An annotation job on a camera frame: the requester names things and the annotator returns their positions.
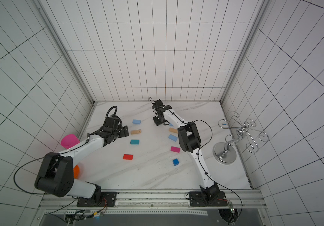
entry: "marble surface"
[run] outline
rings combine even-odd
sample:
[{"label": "marble surface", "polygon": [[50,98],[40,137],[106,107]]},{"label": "marble surface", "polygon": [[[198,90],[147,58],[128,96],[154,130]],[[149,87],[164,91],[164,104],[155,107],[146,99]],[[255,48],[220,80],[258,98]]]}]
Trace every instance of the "marble surface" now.
[{"label": "marble surface", "polygon": [[[212,140],[203,147],[209,172],[214,180],[230,189],[250,189],[241,159],[237,156],[231,165],[217,162],[212,155],[212,148],[217,142],[224,141],[230,133],[221,129],[217,122],[224,118],[219,102],[164,102],[185,120],[204,120],[213,130]],[[172,152],[171,146],[179,147],[178,140],[168,138],[170,126],[156,126],[152,117],[150,102],[100,102],[91,117],[83,138],[87,133],[99,129],[104,122],[107,110],[116,105],[117,115],[128,130],[141,129],[142,133],[119,138],[115,142],[93,152],[81,162],[79,179],[95,183],[102,189],[199,189],[200,181],[195,166],[188,153]],[[141,124],[132,124],[133,119],[141,120]],[[205,144],[211,137],[210,128],[203,122],[196,122]],[[131,145],[131,139],[140,140],[139,145]],[[124,154],[132,154],[133,160],[124,160]],[[172,160],[177,158],[179,165],[174,166]]]}]

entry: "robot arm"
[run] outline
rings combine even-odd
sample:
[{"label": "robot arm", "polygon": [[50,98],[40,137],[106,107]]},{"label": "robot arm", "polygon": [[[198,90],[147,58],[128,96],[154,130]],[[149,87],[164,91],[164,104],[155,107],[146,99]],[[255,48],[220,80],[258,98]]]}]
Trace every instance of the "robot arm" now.
[{"label": "robot arm", "polygon": [[[114,114],[108,117],[113,108],[115,108]],[[88,138],[84,141],[65,151],[48,153],[39,169],[34,183],[35,188],[57,197],[77,196],[99,203],[101,187],[74,179],[73,168],[92,152],[114,142],[117,138],[129,136],[128,127],[122,126],[122,121],[116,112],[117,106],[111,107],[102,127],[88,134]]]},{"label": "robot arm", "polygon": [[189,156],[195,165],[197,173],[200,175],[201,191],[208,203],[215,200],[219,195],[219,187],[216,182],[212,180],[212,176],[208,174],[207,165],[202,156],[201,138],[197,130],[196,124],[184,120],[181,116],[175,113],[170,105],[165,106],[161,100],[153,103],[152,109],[156,116],[153,121],[158,126],[165,125],[165,122],[172,123],[178,129],[178,140],[183,151],[189,152]]}]

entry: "magenta cup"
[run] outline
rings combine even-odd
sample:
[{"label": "magenta cup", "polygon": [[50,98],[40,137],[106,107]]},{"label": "magenta cup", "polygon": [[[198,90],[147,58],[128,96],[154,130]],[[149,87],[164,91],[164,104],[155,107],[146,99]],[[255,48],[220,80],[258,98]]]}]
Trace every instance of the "magenta cup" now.
[{"label": "magenta cup", "polygon": [[65,149],[69,149],[76,144],[79,144],[79,140],[74,134],[66,135],[60,142],[60,145],[63,146]]}]

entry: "blue block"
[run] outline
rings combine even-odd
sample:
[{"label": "blue block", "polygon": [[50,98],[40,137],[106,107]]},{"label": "blue block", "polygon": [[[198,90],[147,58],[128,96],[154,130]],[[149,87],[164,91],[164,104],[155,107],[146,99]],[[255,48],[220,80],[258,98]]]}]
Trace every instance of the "blue block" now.
[{"label": "blue block", "polygon": [[132,123],[133,124],[141,124],[141,120],[134,119]]},{"label": "blue block", "polygon": [[177,141],[177,137],[173,136],[172,134],[170,134],[170,135],[168,136],[168,138],[171,139],[171,140],[173,140],[174,142]]},{"label": "blue block", "polygon": [[131,140],[131,144],[139,144],[139,140]]},{"label": "blue block", "polygon": [[178,159],[176,159],[176,158],[175,158],[172,162],[173,162],[173,165],[174,165],[174,166],[177,166],[177,165],[179,164],[179,161],[178,161]]}]

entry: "wooden block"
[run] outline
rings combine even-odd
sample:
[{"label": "wooden block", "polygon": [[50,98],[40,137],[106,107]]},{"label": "wooden block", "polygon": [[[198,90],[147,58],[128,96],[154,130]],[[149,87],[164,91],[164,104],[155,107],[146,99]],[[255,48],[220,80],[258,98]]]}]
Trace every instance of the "wooden block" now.
[{"label": "wooden block", "polygon": [[177,129],[173,129],[173,128],[170,128],[168,131],[170,131],[172,133],[178,133],[178,130]]},{"label": "wooden block", "polygon": [[137,130],[132,130],[131,134],[138,134],[138,133],[142,133],[142,130],[137,129]]}]

